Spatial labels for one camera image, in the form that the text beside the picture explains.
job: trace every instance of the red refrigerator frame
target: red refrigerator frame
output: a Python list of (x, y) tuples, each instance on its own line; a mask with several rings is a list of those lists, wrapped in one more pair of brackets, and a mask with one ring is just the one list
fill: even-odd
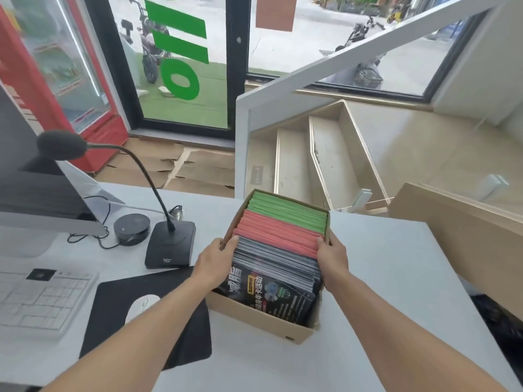
[[(85, 48), (91, 58), (100, 84), (107, 96), (109, 109), (99, 119), (83, 130), (81, 136), (92, 143), (109, 143), (121, 146), (129, 135), (114, 99), (109, 91), (93, 44), (75, 0), (66, 0), (78, 27)], [(32, 114), (44, 130), (74, 129), (51, 92), (36, 62), (27, 51), (16, 27), (0, 6), (0, 79), (15, 98), (24, 114)], [(71, 163), (85, 172), (98, 172), (113, 156), (115, 150), (90, 150)]]

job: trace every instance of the white keyboard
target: white keyboard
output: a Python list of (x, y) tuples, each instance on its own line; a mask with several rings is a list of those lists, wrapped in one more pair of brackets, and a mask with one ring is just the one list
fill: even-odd
[(0, 267), (0, 328), (62, 336), (96, 277), (78, 268)]

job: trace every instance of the stack of green paper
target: stack of green paper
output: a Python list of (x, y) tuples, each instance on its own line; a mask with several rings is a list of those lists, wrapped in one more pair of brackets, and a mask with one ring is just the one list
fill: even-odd
[(327, 212), (262, 192), (253, 194), (247, 209), (322, 234), (327, 226)]

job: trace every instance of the microphone foam windscreen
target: microphone foam windscreen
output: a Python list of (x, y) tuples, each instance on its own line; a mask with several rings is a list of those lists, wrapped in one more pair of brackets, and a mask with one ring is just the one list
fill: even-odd
[(45, 131), (37, 137), (40, 153), (55, 161), (69, 161), (82, 157), (87, 151), (87, 142), (70, 131)]

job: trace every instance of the gooseneck microphone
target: gooseneck microphone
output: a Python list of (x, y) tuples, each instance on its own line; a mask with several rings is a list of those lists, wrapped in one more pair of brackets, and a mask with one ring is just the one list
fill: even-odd
[(88, 143), (80, 135), (64, 130), (44, 131), (37, 137), (37, 148), (43, 156), (55, 161), (81, 158), (88, 150), (97, 148), (115, 149), (128, 154), (144, 174), (166, 217), (165, 222), (154, 226), (147, 246), (145, 266), (172, 268), (189, 265), (196, 226), (193, 222), (171, 219), (147, 170), (132, 151), (114, 144)]
[(92, 148), (111, 148), (115, 150), (120, 150), (131, 156), (134, 159), (134, 162), (138, 165), (142, 173), (144, 174), (147, 182), (153, 189), (154, 195), (160, 202), (160, 206), (167, 218), (167, 228), (169, 231), (174, 231), (174, 223), (169, 216), (167, 208), (158, 194), (158, 190), (154, 187), (154, 183), (151, 180), (151, 176), (147, 173), (147, 170), (141, 163), (140, 159), (134, 155), (132, 151), (127, 150), (125, 147), (116, 146), (114, 144), (98, 144), (98, 143), (88, 143), (82, 136), (77, 135), (71, 131), (45, 131), (37, 137), (36, 146), (40, 153), (47, 157), (54, 159), (55, 161), (71, 161), (83, 157), (87, 150)]

